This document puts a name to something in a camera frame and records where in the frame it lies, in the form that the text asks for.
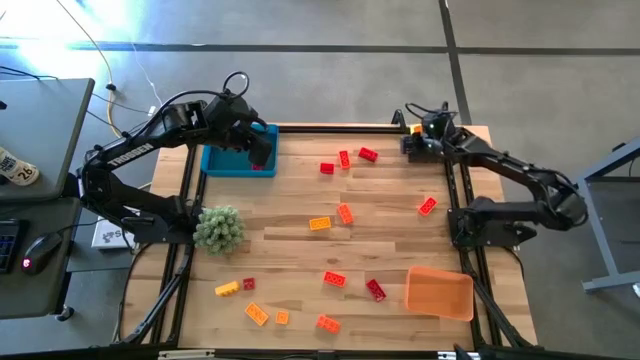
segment wooden tabletop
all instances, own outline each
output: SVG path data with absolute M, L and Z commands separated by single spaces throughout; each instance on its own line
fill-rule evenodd
M 470 126 L 489 139 L 485 126 Z M 360 147 L 377 151 L 376 163 L 357 156 Z M 319 172 L 320 162 L 338 164 L 348 150 L 351 169 Z M 198 149 L 190 198 L 196 188 L 202 148 Z M 187 150 L 162 149 L 152 191 L 178 194 Z M 476 196 L 503 200 L 499 177 L 471 169 Z M 417 208 L 431 196 L 438 205 L 423 217 Z M 464 196 L 460 193 L 464 206 Z M 341 224 L 336 207 L 347 203 L 352 226 Z M 453 343 L 471 349 L 469 323 L 408 312 L 405 276 L 412 265 L 460 271 L 451 247 L 446 211 L 450 207 L 442 164 L 409 164 L 400 154 L 398 135 L 280 134 L 274 178 L 212 178 L 204 205 L 232 205 L 246 222 L 246 241 L 229 257 L 196 251 L 187 293 L 180 347 L 310 348 L 367 350 L 450 350 Z M 330 230 L 311 232 L 309 219 L 329 216 Z M 129 283 L 123 333 L 129 333 L 154 303 L 167 246 L 154 245 L 141 256 Z M 517 262 L 503 249 L 488 248 L 487 261 L 498 305 L 529 341 L 536 343 L 531 314 Z M 347 277 L 344 288 L 323 284 L 325 271 Z M 256 289 L 218 297 L 214 289 L 254 277 Z M 376 303 L 365 282 L 376 279 L 387 298 Z M 255 302 L 269 314 L 260 327 L 245 313 Z M 485 339 L 486 315 L 478 303 Z M 170 303 L 164 332 L 173 315 Z M 275 323 L 278 310 L 289 324 Z M 341 322 L 339 334 L 317 329 L 326 314 Z

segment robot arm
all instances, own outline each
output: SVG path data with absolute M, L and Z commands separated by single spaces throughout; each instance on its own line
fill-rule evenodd
M 496 203 L 477 197 L 467 208 L 454 211 L 456 221 L 466 236 L 455 236 L 459 247 L 476 245 L 513 246 L 535 236 L 535 230 L 515 223 L 534 224 L 566 231 L 587 220 L 587 208 L 576 187 L 562 173 L 525 163 L 493 149 L 464 127 L 453 124 L 455 112 L 445 102 L 441 109 L 427 110 L 415 104 L 407 109 L 421 117 L 422 131 L 403 138 L 403 152 L 409 161 L 432 162 L 448 159 L 470 167 L 484 167 L 526 186 L 533 196 L 529 202 Z M 418 115 L 413 109 L 424 111 Z M 490 237 L 501 236 L 493 243 Z
M 78 174 L 84 206 L 136 234 L 137 242 L 190 243 L 201 211 L 198 204 L 188 206 L 180 196 L 165 198 L 125 185 L 113 171 L 158 148 L 185 144 L 248 151 L 249 161 L 264 165 L 272 146 L 251 125 L 255 122 L 266 129 L 267 124 L 241 96 L 247 90 L 248 77 L 247 86 L 239 95 L 226 89 L 235 75 L 246 76 L 240 72 L 230 75 L 222 93 L 178 94 L 135 134 L 123 133 L 123 138 L 109 147 L 96 146 Z M 172 104 L 175 99 L 194 93 L 213 94 L 215 98 L 209 104 L 203 101 Z M 140 210 L 140 214 L 130 208 Z

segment red lego brick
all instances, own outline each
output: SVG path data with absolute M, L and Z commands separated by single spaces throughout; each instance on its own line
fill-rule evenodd
M 387 297 L 387 294 L 385 294 L 384 291 L 382 291 L 382 288 L 380 287 L 380 284 L 378 284 L 376 279 L 371 279 L 371 281 L 367 283 L 367 288 L 369 289 L 369 291 L 371 292 L 371 295 L 373 295 L 373 297 L 376 299 L 377 302 L 380 302 Z
M 327 271 L 324 273 L 324 282 L 326 282 L 327 284 L 344 287 L 344 284 L 347 282 L 347 278 L 343 275 Z
M 418 212 L 421 215 L 427 216 L 429 215 L 431 210 L 433 210 L 433 208 L 436 207 L 437 204 L 438 202 L 434 198 L 430 197 L 427 199 L 427 201 L 424 202 L 424 204 L 422 204 L 422 206 L 420 206 L 420 208 L 418 209 Z
M 333 174 L 333 164 L 320 163 L 320 172 L 323 174 Z
M 367 159 L 371 162 L 376 162 L 376 159 L 378 158 L 378 153 L 363 147 L 362 149 L 360 149 L 360 153 L 358 154 L 358 156 L 360 156 L 363 159 Z
M 245 290 L 253 290 L 256 288 L 256 279 L 246 278 L 242 280 L 242 285 L 244 285 Z
M 349 152 L 340 151 L 340 167 L 345 170 L 351 167 L 351 162 L 349 161 Z

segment yellow lego brick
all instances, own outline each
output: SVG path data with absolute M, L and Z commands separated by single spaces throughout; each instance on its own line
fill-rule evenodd
M 216 288 L 216 295 L 218 295 L 218 296 L 231 295 L 234 292 L 238 291 L 239 289 L 240 289 L 240 285 L 238 285 L 237 281 L 230 282 L 228 284 L 224 284 L 222 286 L 218 286 Z
M 411 133 L 413 134 L 414 132 L 422 132 L 422 125 L 411 125 L 409 126 L 409 128 L 411 129 Z
M 311 230 L 313 231 L 329 229 L 331 228 L 331 218 L 324 217 L 324 218 L 318 218 L 318 219 L 311 219 L 309 220 L 309 228 L 311 228 Z

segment white cable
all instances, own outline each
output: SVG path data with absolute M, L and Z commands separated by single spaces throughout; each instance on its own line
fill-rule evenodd
M 133 44 L 133 39 L 131 38 L 131 34 L 129 34 L 129 43 L 131 43 L 131 47 L 133 48 L 133 56 L 136 59 L 136 62 L 138 63 L 138 66 L 140 66 L 140 69 L 142 69 L 142 72 L 144 73 L 144 77 L 147 78 L 147 82 L 149 83 L 149 85 L 151 85 L 151 89 L 153 89 L 153 95 L 156 96 L 156 99 L 158 99 L 158 103 L 160 104 L 160 106 L 162 106 L 162 99 L 160 99 L 160 96 L 158 96 L 158 92 L 156 91 L 156 85 L 151 81 L 151 79 L 149 79 L 149 74 L 147 74 L 147 70 L 144 69 L 144 66 L 142 66 L 142 64 L 140 63 L 140 60 L 138 60 L 138 49 L 136 49 L 136 46 Z
M 104 56 L 104 54 L 102 53 L 102 50 L 100 50 L 100 47 L 98 46 L 98 44 L 96 44 L 95 41 L 93 41 L 93 38 L 91 37 L 91 35 L 89 35 L 89 33 L 87 32 L 87 30 L 85 30 L 82 25 L 80 25 L 80 23 L 78 22 L 78 20 L 76 20 L 76 18 L 73 17 L 73 15 L 71 15 L 71 13 L 69 12 L 69 10 L 67 10 L 67 8 L 62 5 L 62 3 L 60 2 L 60 0 L 56 0 L 56 2 L 62 7 L 62 9 L 64 9 L 64 11 L 67 13 L 67 15 L 69 15 L 69 17 L 73 20 L 73 22 L 76 23 L 76 25 L 78 25 L 78 27 L 80 28 L 80 30 L 82 30 L 82 32 L 84 32 L 85 35 L 87 35 L 87 37 L 89 38 L 89 40 L 91 40 L 91 42 L 93 43 L 93 46 L 96 47 L 96 49 L 98 50 L 98 52 L 100 53 L 100 56 L 102 56 L 102 60 L 104 60 L 104 63 L 107 65 L 107 70 L 109 71 L 109 83 L 112 84 L 113 83 L 113 75 L 111 74 L 111 66 L 109 66 L 109 62 L 107 61 L 107 58 Z
M 96 42 L 93 40 L 93 38 L 91 37 L 91 35 L 89 35 L 89 33 L 87 32 L 87 30 L 85 30 L 82 25 L 80 25 L 80 23 L 78 22 L 78 20 L 76 20 L 75 17 L 73 17 L 73 15 L 71 15 L 71 13 L 69 12 L 69 10 L 67 10 L 67 8 L 62 5 L 62 3 L 60 2 L 60 0 L 56 0 L 56 2 L 58 3 L 58 5 L 60 5 L 60 7 L 62 7 L 62 9 L 67 13 L 67 15 L 69 15 L 69 17 L 71 18 L 71 20 L 73 20 L 73 22 L 76 23 L 76 25 L 78 25 L 78 27 L 80 28 L 80 30 L 82 30 L 82 32 L 87 35 L 87 37 L 89 38 L 89 40 L 91 40 L 91 42 L 93 43 L 93 46 L 96 47 L 96 50 L 98 50 L 98 53 L 100 53 L 100 56 L 102 57 L 102 60 L 104 60 L 105 65 L 107 65 L 107 71 L 109 73 L 109 85 L 113 85 L 113 73 L 111 72 L 111 65 L 109 65 L 109 62 L 107 61 L 107 58 L 104 56 L 104 54 L 102 53 L 102 50 L 100 50 L 100 47 L 98 46 L 98 44 L 96 44 Z M 109 122 L 109 125 L 111 125 L 111 131 L 113 132 L 113 134 L 115 136 L 117 136 L 118 138 L 122 137 L 122 134 L 120 134 L 120 131 L 118 131 L 118 129 L 116 129 L 115 125 L 113 124 L 113 119 L 111 118 L 111 112 L 113 110 L 113 102 L 115 101 L 115 91 L 109 89 L 109 103 L 107 104 L 107 121 Z

